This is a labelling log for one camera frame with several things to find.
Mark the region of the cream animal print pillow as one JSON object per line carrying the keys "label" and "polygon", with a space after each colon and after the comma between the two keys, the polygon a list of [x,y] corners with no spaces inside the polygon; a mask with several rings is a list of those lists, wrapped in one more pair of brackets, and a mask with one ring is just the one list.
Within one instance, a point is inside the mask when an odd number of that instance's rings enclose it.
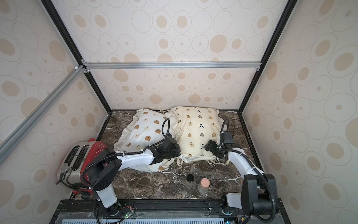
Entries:
{"label": "cream animal print pillow", "polygon": [[174,138],[180,147],[177,165],[194,161],[213,161],[213,153],[206,151],[209,141],[218,141],[224,120],[219,110],[202,107],[177,106],[165,116],[170,119]]}

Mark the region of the white bear print pillow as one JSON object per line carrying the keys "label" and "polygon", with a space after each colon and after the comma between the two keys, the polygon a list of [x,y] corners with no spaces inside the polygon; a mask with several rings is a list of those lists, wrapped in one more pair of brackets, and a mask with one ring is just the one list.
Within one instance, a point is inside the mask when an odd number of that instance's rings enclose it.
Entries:
{"label": "white bear print pillow", "polygon": [[[140,109],[136,115],[133,116],[133,121],[122,132],[118,142],[114,144],[116,152],[135,152],[144,149],[145,146],[161,141],[167,132],[167,125],[162,131],[162,125],[167,117],[156,111],[149,109]],[[174,131],[170,127],[169,133],[174,138]],[[164,160],[157,165],[139,165],[130,169],[135,169],[144,172],[159,172],[168,170],[173,164],[175,158],[171,160]]]}

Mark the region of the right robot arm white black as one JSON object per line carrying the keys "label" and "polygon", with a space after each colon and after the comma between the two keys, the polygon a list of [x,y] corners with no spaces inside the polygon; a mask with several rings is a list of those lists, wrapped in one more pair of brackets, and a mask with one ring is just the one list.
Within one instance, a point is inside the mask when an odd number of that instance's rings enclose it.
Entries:
{"label": "right robot arm white black", "polygon": [[240,193],[227,193],[223,197],[224,208],[239,209],[243,212],[240,224],[246,224],[256,217],[265,224],[274,221],[279,212],[277,184],[272,174],[259,169],[234,143],[233,133],[228,130],[229,120],[224,120],[218,141],[209,141],[205,150],[211,152],[219,162],[231,162],[243,178]]}

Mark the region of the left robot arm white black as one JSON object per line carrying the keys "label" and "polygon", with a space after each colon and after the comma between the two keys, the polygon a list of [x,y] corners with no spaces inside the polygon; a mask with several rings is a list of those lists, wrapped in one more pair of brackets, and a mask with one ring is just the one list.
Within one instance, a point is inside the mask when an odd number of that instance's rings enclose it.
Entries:
{"label": "left robot arm white black", "polygon": [[164,160],[169,161],[180,156],[180,147],[169,133],[168,118],[163,122],[162,131],[165,125],[167,132],[163,134],[161,141],[135,152],[115,152],[106,148],[81,171],[81,183],[92,190],[96,200],[100,201],[104,208],[112,208],[117,203],[112,182],[120,170],[139,165],[157,165]]}

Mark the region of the black round lid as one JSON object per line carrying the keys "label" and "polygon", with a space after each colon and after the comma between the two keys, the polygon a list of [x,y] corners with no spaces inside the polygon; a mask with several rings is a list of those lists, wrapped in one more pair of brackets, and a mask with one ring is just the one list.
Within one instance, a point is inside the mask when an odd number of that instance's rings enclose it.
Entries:
{"label": "black round lid", "polygon": [[194,181],[195,181],[194,175],[188,174],[188,175],[186,176],[186,182],[187,182],[187,183],[193,183]]}

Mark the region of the clear jar pink lid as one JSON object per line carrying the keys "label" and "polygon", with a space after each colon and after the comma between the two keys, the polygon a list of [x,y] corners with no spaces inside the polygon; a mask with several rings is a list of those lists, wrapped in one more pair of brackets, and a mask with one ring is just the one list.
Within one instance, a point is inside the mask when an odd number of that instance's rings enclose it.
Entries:
{"label": "clear jar pink lid", "polygon": [[202,178],[198,184],[198,191],[200,194],[207,194],[210,188],[210,180]]}

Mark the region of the red polka dot toaster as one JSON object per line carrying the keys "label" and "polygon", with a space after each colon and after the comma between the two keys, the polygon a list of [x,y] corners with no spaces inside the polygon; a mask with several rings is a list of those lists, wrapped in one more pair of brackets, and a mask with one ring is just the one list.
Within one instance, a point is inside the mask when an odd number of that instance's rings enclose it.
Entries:
{"label": "red polka dot toaster", "polygon": [[73,191],[85,191],[86,186],[81,181],[81,173],[106,148],[107,145],[95,139],[75,142],[62,160],[56,175],[56,184]]}

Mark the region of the horizontal aluminium frame bar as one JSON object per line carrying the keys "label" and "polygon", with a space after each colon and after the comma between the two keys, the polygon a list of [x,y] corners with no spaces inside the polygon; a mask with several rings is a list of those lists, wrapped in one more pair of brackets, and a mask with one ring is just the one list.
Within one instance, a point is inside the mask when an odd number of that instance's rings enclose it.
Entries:
{"label": "horizontal aluminium frame bar", "polygon": [[173,69],[233,69],[254,68],[259,69],[261,62],[116,62],[116,63],[94,63],[82,62],[80,65],[87,70],[173,70]]}

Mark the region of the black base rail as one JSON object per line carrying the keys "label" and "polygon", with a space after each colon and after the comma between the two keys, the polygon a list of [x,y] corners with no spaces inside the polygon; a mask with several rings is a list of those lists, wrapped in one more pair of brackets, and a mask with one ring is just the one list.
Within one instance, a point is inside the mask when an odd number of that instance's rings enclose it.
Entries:
{"label": "black base rail", "polygon": [[62,200],[52,224],[259,224],[240,209],[239,194],[222,199],[133,199],[120,200],[118,213],[97,200]]}

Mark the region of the diagonal aluminium frame bar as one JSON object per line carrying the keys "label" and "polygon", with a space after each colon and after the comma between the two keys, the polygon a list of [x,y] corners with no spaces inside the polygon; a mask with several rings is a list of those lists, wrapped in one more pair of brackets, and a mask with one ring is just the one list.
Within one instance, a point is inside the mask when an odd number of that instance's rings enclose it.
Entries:
{"label": "diagonal aluminium frame bar", "polygon": [[84,72],[84,66],[75,68],[37,108],[3,141],[1,144],[1,163],[3,163],[36,124],[45,116],[51,107],[58,101],[64,92],[77,79],[77,76]]}

